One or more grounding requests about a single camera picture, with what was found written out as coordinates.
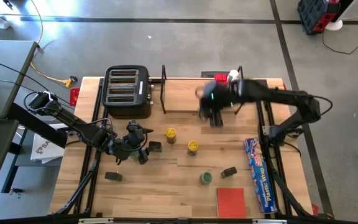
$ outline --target gray floor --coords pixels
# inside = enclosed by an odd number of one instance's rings
[[[297,0],[276,0],[280,18],[297,20]],[[273,19],[269,0],[158,0],[135,1],[35,1],[43,16],[85,18],[172,19]],[[11,11],[0,1],[0,13],[12,28],[0,30],[0,39],[37,40],[40,22],[22,22],[14,14],[36,15],[30,1],[17,1]],[[347,17],[358,15],[358,3]],[[334,102],[320,122],[311,125],[314,144],[337,219],[358,221],[358,51],[340,55],[326,49],[321,35],[307,36],[299,25],[283,25],[285,39],[299,87]],[[326,43],[349,51],[358,45],[358,25],[327,32]],[[230,70],[242,65],[247,77],[283,78],[290,85],[274,24],[175,24],[44,22],[37,54],[38,69],[53,76],[103,76],[111,65],[145,65],[159,76],[161,65],[170,77],[198,77],[203,70]],[[68,90],[32,70],[27,73],[63,98]],[[40,90],[26,79],[25,86]],[[21,101],[25,90],[17,97]],[[305,140],[299,140],[303,167],[313,203],[320,205]],[[6,176],[7,157],[0,173]],[[20,168],[14,186],[28,189],[20,195],[1,195],[0,208],[15,203],[0,218],[29,217],[48,213],[58,170]]]

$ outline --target yellow cable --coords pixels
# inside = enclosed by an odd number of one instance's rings
[[[37,13],[38,13],[38,17],[40,18],[40,21],[41,21],[41,34],[40,34],[40,37],[38,38],[38,41],[37,41],[37,44],[40,44],[41,39],[42,39],[42,35],[44,34],[44,23],[42,22],[41,13],[38,11],[38,8],[37,8],[37,6],[35,5],[35,2],[34,2],[33,0],[31,0],[31,2],[32,2],[32,4],[34,5],[35,10],[36,10]],[[67,88],[71,87],[71,85],[72,85],[72,80],[71,80],[71,79],[60,80],[60,79],[57,79],[57,78],[52,78],[52,77],[50,77],[50,76],[48,76],[48,75],[46,75],[46,74],[40,72],[40,71],[35,67],[33,61],[31,61],[30,66],[34,69],[34,71],[35,71],[36,73],[38,73],[39,75],[42,75],[42,76],[45,77],[45,78],[48,78],[49,80],[52,80],[52,81],[55,81],[55,82],[61,82],[61,83],[65,84],[65,86],[66,86]]]

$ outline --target small can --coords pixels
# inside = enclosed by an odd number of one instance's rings
[[[190,141],[188,145],[187,153],[191,156],[197,155],[198,152],[198,142],[197,141]]]
[[[209,172],[205,172],[200,175],[200,182],[202,185],[208,185],[212,182],[212,175]]]
[[[167,142],[169,144],[173,144],[177,141],[177,132],[173,128],[168,128],[165,134],[167,135]]]
[[[138,160],[138,157],[139,157],[139,152],[138,151],[133,151],[131,152],[131,154],[129,155],[129,157],[135,161]]]

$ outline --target wooden table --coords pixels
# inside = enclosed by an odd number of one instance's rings
[[[271,78],[267,82],[270,87],[283,88],[281,79]],[[85,121],[91,121],[98,83],[98,77],[84,77],[82,81],[75,114]],[[224,113],[224,127],[211,129],[208,122],[199,121],[197,113],[164,114],[159,98],[160,87],[156,86],[152,95],[152,115],[136,121],[145,128],[154,129],[149,134],[149,141],[162,142],[163,151],[151,153],[145,165],[132,159],[122,162],[119,168],[119,173],[124,176],[122,182],[104,179],[106,172],[115,172],[117,167],[114,156],[103,154],[92,214],[103,212],[104,217],[217,218],[216,189],[241,187],[244,188],[247,217],[263,218],[257,205],[243,143],[244,139],[257,136],[255,104],[245,105],[237,116]],[[290,115],[288,106],[273,104],[272,108],[276,123],[281,123]],[[118,136],[127,134],[125,127],[128,120],[112,121]],[[177,141],[173,145],[166,142],[167,128],[177,131]],[[200,145],[195,157],[189,156],[186,151],[191,140],[197,140]],[[296,145],[291,139],[286,141]],[[299,153],[288,146],[282,147],[281,152],[288,188],[305,210],[312,213]],[[66,148],[51,212],[61,208],[77,188],[84,153],[85,145],[80,142]],[[222,179],[220,173],[232,166],[236,166],[238,173]],[[213,181],[209,185],[201,185],[199,176],[206,171],[212,173]],[[87,194],[88,188],[85,189],[82,208],[85,207]],[[278,204],[283,210],[282,194],[279,194]]]

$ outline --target yellow can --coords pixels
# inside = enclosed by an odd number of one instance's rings
[[[169,144],[173,144],[177,141],[177,132],[173,128],[168,128],[165,134],[167,135],[167,142]]]
[[[191,156],[197,155],[198,152],[198,142],[197,141],[190,141],[188,144],[188,150],[187,153]]]

